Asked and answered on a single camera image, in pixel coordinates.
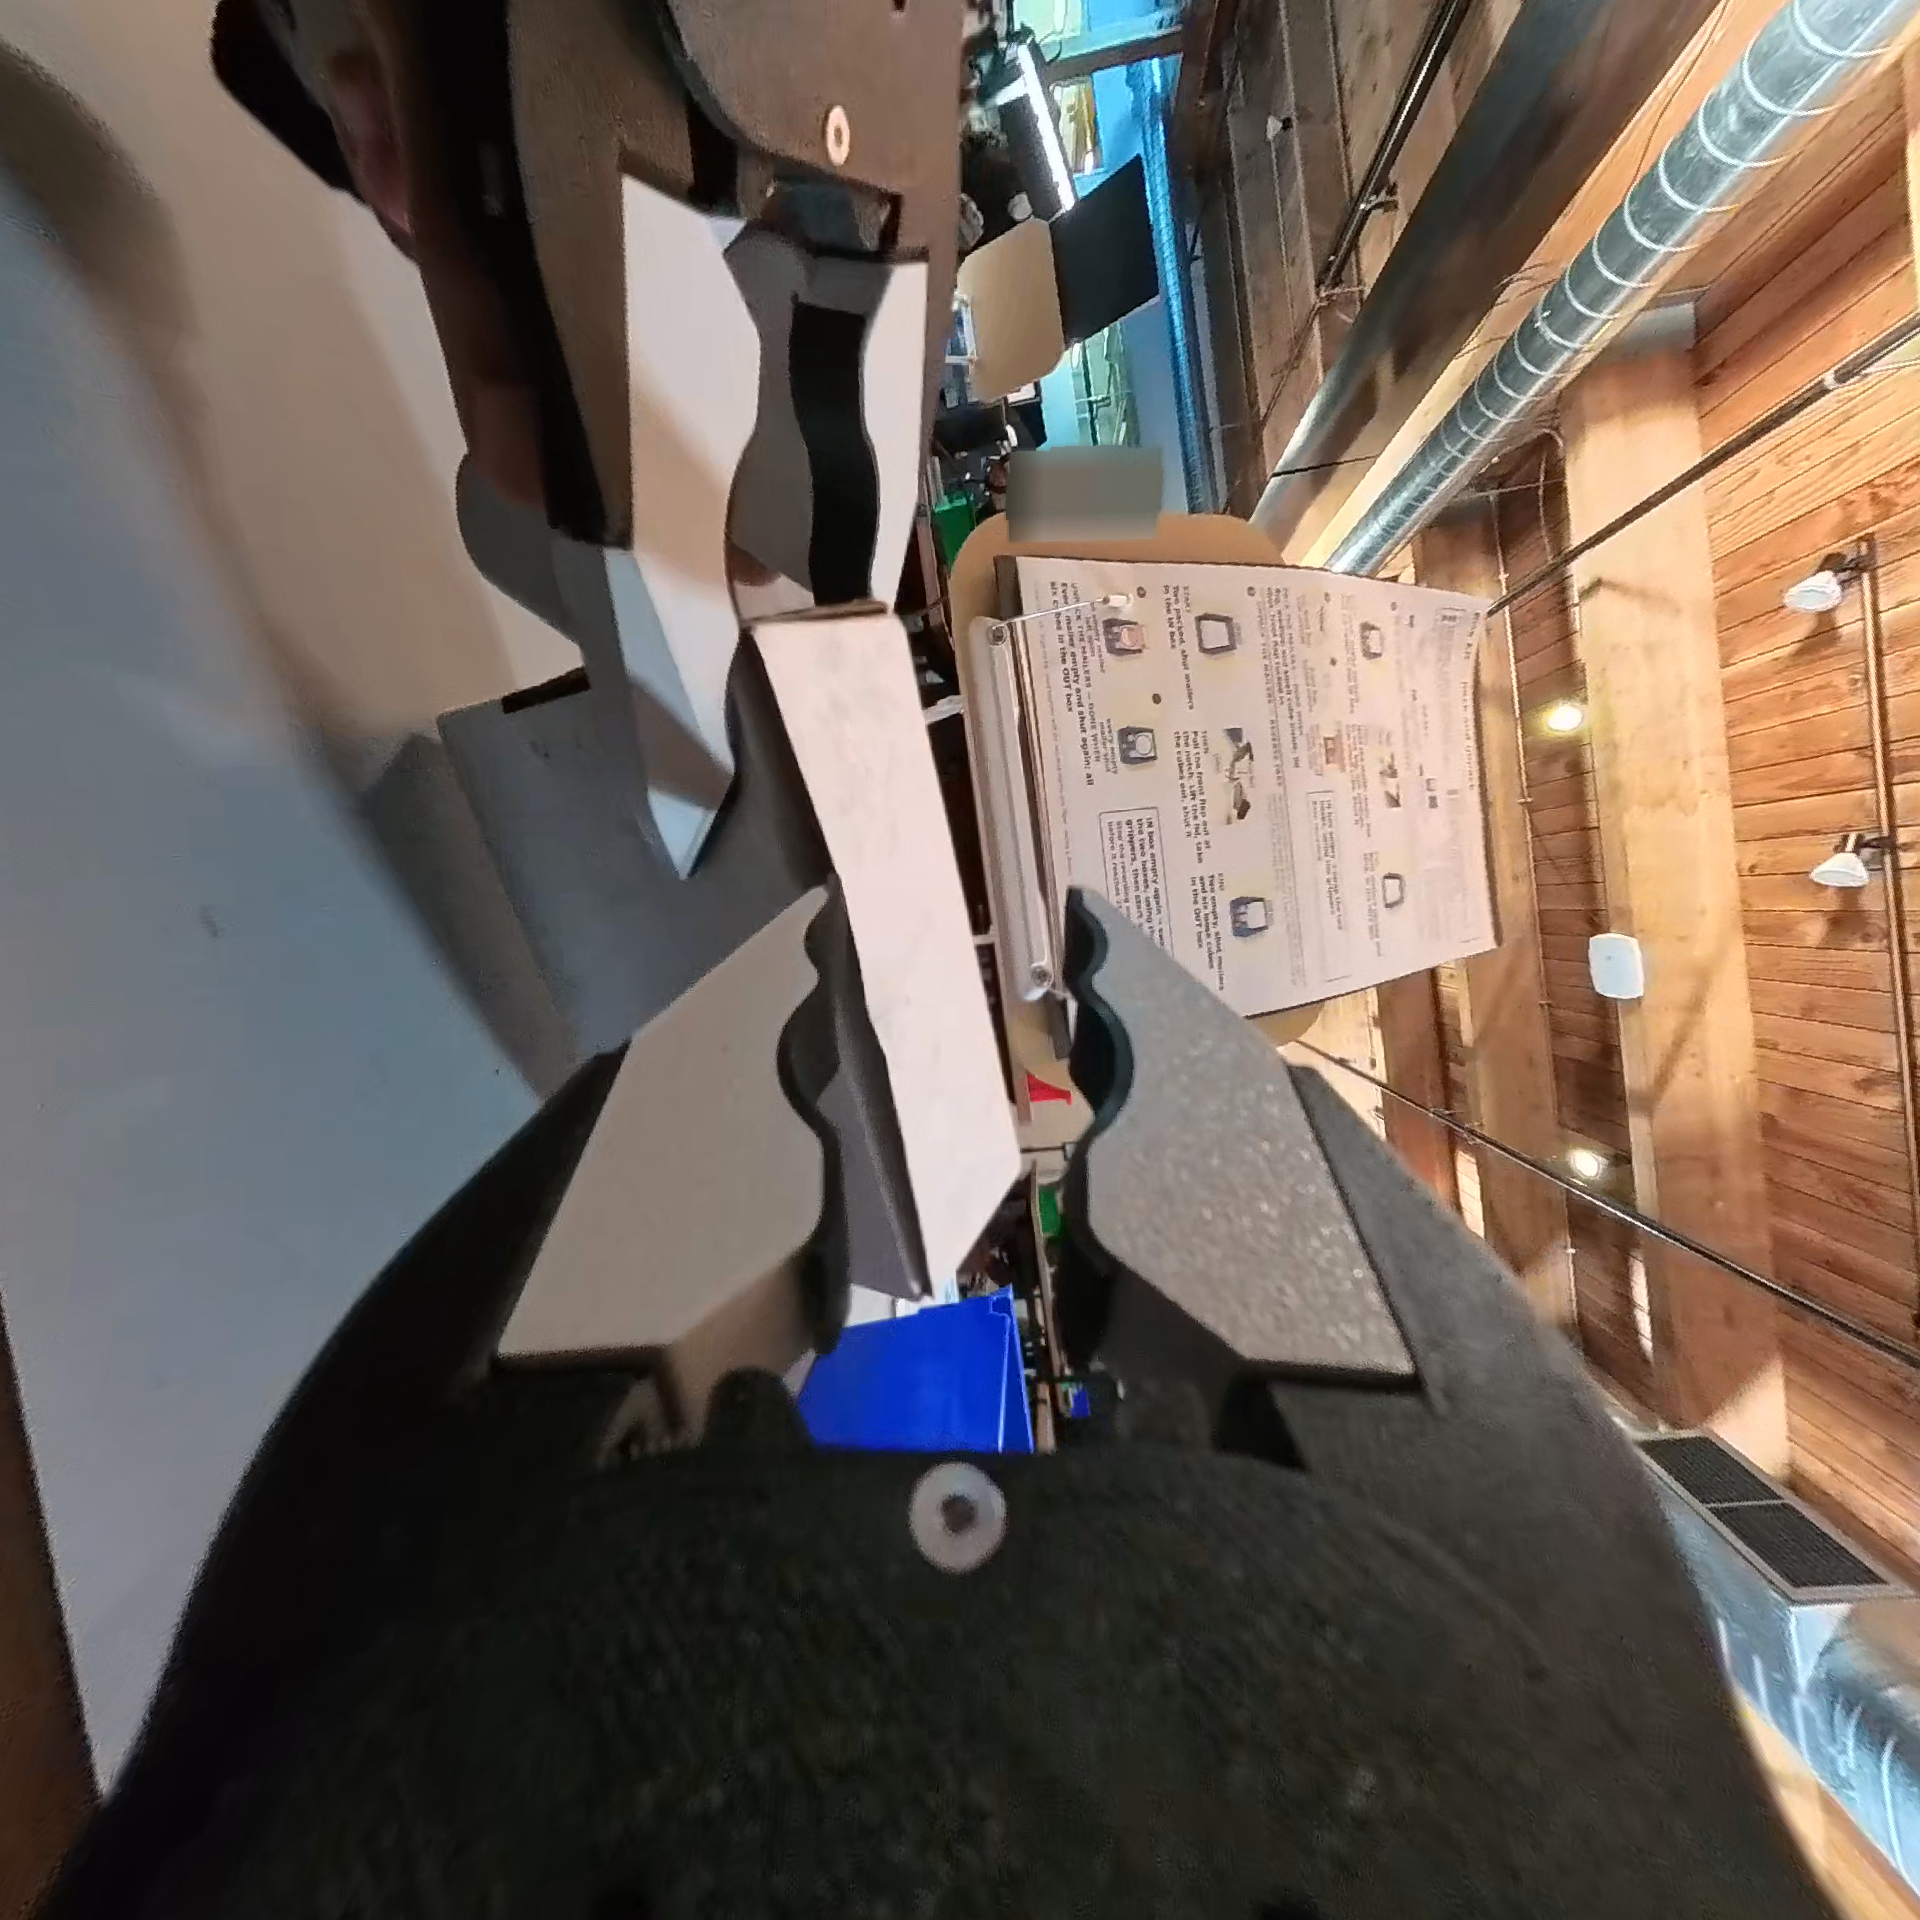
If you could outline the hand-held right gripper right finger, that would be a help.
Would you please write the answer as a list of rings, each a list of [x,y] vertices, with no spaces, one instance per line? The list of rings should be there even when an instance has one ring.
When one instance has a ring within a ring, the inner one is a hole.
[[[1055,1309],[1062,1356],[1129,1392],[1179,1387],[1219,1431],[1257,1385],[1414,1395],[1409,1334],[1298,1091],[1249,1022],[1071,887]]]

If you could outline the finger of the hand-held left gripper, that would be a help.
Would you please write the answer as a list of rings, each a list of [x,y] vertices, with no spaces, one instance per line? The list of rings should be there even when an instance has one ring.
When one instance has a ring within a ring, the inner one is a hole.
[[[651,182],[619,185],[631,533],[609,550],[641,804],[677,876],[733,782],[738,639],[729,503],[758,414],[761,341],[729,267],[741,224]]]
[[[914,519],[929,269],[807,255],[787,335],[807,456],[807,588],[820,605],[897,600]]]

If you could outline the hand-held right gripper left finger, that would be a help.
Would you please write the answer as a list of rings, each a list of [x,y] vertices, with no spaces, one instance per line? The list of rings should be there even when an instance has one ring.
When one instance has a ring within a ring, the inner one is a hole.
[[[825,1147],[779,1076],[820,979],[813,887],[641,1029],[534,1252],[497,1356],[634,1368],[670,1422],[811,1348],[801,1264],[825,1212]]]

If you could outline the blue storage bin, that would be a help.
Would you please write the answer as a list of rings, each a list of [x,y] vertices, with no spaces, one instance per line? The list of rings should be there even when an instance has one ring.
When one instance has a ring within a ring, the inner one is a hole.
[[[1033,1453],[1017,1295],[1001,1287],[847,1325],[810,1365],[797,1407],[829,1449]]]

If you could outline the white mailer box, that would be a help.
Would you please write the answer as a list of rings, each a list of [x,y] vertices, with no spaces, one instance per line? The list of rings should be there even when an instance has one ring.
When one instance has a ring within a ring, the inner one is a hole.
[[[583,679],[449,710],[357,804],[510,1056],[547,1092],[836,883],[891,1099],[906,1292],[958,1275],[1020,1172],[922,687],[889,613],[764,620],[729,680],[735,776],[681,877],[622,797]]]

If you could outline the grey desk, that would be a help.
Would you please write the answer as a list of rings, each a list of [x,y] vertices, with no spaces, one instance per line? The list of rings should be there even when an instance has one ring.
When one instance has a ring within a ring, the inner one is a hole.
[[[570,1067],[436,734],[570,648],[210,16],[5,4],[5,1317],[99,1784],[300,1373]]]

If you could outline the person's left hand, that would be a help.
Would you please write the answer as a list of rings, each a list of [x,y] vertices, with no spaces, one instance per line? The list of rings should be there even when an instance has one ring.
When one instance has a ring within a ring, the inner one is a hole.
[[[545,503],[538,391],[502,294],[458,205],[452,140],[428,77],[419,4],[362,11],[404,180],[403,205],[382,209],[382,219],[406,237],[419,267],[470,464],[499,494],[538,508]]]

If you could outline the background document stand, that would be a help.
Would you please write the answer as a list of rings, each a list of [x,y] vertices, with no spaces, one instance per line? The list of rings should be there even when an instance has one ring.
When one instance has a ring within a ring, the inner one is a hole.
[[[962,260],[956,316],[971,341],[971,398],[1014,398],[1158,296],[1146,158],[1134,156],[1065,213],[1026,219]]]

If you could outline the printed instruction sheet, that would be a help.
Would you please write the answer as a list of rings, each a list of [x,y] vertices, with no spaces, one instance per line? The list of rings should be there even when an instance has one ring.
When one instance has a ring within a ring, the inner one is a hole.
[[[1499,947],[1483,603],[1277,564],[1017,557],[1037,871],[1242,1017]]]

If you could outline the smooth grey pipe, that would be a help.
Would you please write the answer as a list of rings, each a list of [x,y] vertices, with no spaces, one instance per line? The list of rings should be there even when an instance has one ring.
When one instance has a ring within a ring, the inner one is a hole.
[[[1572,249],[1565,216],[1641,112],[1679,72],[1714,4],[1499,4],[1503,35],[1481,55],[1455,120],[1367,272],[1327,375],[1270,460],[1254,520],[1305,549],[1446,373],[1468,373],[1547,288]]]

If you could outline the black ceiling vent grille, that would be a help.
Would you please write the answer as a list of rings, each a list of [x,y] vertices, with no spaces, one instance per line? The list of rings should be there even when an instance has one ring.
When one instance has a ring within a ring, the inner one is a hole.
[[[1794,1604],[1853,1604],[1910,1589],[1709,1431],[1634,1440],[1661,1492],[1675,1500],[1778,1596]]]

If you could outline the silver spiral duct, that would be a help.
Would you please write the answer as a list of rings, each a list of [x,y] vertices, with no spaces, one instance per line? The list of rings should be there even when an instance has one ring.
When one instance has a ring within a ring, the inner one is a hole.
[[[1421,441],[1387,460],[1319,566],[1367,573],[1399,552],[1913,30],[1916,3],[1778,4]]]

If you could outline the large silver duct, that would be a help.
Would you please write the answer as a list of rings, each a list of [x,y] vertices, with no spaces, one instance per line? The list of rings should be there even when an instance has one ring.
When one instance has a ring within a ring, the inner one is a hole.
[[[1918,1599],[1790,1599],[1665,1500],[1719,1663],[1908,1888],[1918,1888]]]

